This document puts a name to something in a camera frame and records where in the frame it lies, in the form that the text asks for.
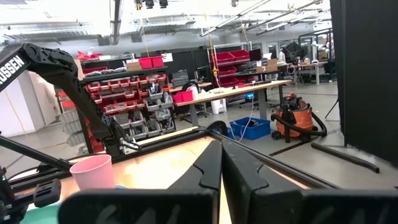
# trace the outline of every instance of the pink cup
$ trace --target pink cup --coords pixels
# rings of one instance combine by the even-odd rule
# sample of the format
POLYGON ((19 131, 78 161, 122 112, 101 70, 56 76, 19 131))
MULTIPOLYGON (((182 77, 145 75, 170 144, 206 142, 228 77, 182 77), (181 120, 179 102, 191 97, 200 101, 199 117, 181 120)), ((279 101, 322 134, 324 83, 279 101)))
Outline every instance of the pink cup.
POLYGON ((110 155, 98 155, 77 162, 70 168, 80 190, 115 188, 110 155))

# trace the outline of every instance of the vacuum hose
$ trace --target vacuum hose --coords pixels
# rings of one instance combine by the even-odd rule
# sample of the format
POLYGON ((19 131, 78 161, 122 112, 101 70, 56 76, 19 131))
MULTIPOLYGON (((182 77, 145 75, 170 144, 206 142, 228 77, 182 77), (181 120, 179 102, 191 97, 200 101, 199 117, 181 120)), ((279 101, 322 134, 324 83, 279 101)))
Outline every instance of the vacuum hose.
POLYGON ((271 121, 275 121, 275 119, 276 119, 277 121, 281 122, 283 125, 286 125, 290 129, 293 129, 294 131, 297 131, 299 133, 310 134, 310 135, 314 135, 314 136, 322 136, 322 137, 326 136, 328 134, 326 126, 319 119, 319 117, 317 115, 315 115, 315 113, 311 112, 311 114, 312 114, 312 117, 315 119, 315 121, 321 127, 321 131, 313 131, 313 130, 299 128, 299 127, 297 127, 297 126, 295 126, 293 124, 290 124, 287 121, 283 120, 280 116, 278 116, 276 114, 271 114, 271 121))

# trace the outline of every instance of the white cable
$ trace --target white cable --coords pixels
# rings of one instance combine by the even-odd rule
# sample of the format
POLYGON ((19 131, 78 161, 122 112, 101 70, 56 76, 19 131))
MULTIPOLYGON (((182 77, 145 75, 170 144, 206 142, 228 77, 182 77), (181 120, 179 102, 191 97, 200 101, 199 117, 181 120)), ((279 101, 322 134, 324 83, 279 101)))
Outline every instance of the white cable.
POLYGON ((249 117, 248 123, 247 123, 246 126, 244 127, 243 134, 242 134, 242 129, 241 129, 241 139, 236 140, 235 135, 234 135, 234 131, 233 131, 232 126, 231 126, 231 123, 229 122, 229 119, 228 119, 228 115, 227 115, 227 112, 226 112, 226 108, 224 109, 224 113, 223 113, 223 114, 224 114, 224 116, 225 116, 225 118, 226 118, 226 121, 227 121, 228 124, 229 124, 229 128, 231 128, 232 137, 234 138, 235 141, 238 141, 238 142, 241 142, 241 141, 242 141, 243 136, 244 136, 244 133, 246 132, 246 128, 248 128, 249 122, 250 122, 250 120, 251 120, 251 118, 252 118, 252 116, 253 116, 253 111, 254 111, 254 93, 253 93, 253 97, 252 97, 252 99, 251 99, 251 112, 250 112, 250 117, 249 117))

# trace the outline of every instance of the workbench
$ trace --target workbench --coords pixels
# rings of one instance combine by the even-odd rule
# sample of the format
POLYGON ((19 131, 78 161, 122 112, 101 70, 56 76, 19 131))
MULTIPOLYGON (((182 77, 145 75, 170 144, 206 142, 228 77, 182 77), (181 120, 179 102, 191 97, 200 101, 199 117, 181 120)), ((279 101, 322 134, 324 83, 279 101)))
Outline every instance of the workbench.
MULTIPOLYGON (((189 133, 196 130, 197 127, 192 127, 177 131, 163 136, 158 136, 152 139, 146 139, 138 142, 141 145, 150 142, 168 140, 175 138, 178 135, 189 133)), ((143 156, 139 156, 126 161, 113 164, 113 171, 115 176, 116 185, 120 185, 129 189, 167 189, 179 177, 181 177, 189 167, 195 162, 198 156, 206 149, 210 142, 216 140, 211 136, 197 138, 187 141, 175 146, 171 146, 159 151, 152 152, 143 156)), ((88 157, 72 159, 70 162, 78 162, 88 157)), ((308 187, 273 169, 276 174, 293 182, 303 189, 308 187)), ((12 179, 18 179, 30 174, 35 173, 35 170, 20 174, 12 179)), ((62 192, 60 201, 64 201, 67 197, 79 191, 79 188, 73 177, 67 177, 61 180, 62 192)), ((25 190, 20 194, 32 192, 33 189, 25 190)), ((231 216, 229 213, 226 193, 223 185, 223 178, 221 176, 221 192, 220 192, 220 224, 231 223, 231 216)))
POLYGON ((191 112, 191 123, 192 126, 199 126, 198 116, 196 114, 195 105, 200 103, 206 103, 213 100, 220 100, 223 98, 242 95, 244 93, 249 93, 253 91, 258 92, 258 102, 259 102, 259 111, 260 111, 260 118, 267 119, 267 111, 266 111, 266 89, 272 88, 275 86, 279 87, 279 100, 282 102, 283 99, 283 91, 282 85, 291 83, 291 80, 281 80, 281 81, 272 81, 267 84, 256 85, 256 86, 247 86, 243 88, 225 88, 224 92, 222 93, 205 93, 199 94, 198 98, 192 101, 182 102, 182 103, 174 103, 175 106, 190 106, 191 112))

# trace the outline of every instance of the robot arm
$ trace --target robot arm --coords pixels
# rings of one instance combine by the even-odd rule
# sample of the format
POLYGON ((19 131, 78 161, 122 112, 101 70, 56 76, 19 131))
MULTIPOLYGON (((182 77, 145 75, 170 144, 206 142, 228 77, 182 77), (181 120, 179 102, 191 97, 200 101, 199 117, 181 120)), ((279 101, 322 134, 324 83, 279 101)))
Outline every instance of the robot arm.
POLYGON ((78 68, 72 56, 60 49, 48 49, 30 43, 8 45, 0 52, 0 91, 3 91, 24 70, 40 75, 47 82, 61 88, 90 122, 94 137, 103 142, 112 156, 121 153, 126 141, 133 150, 140 147, 126 139, 120 125, 103 113, 78 80, 78 68))

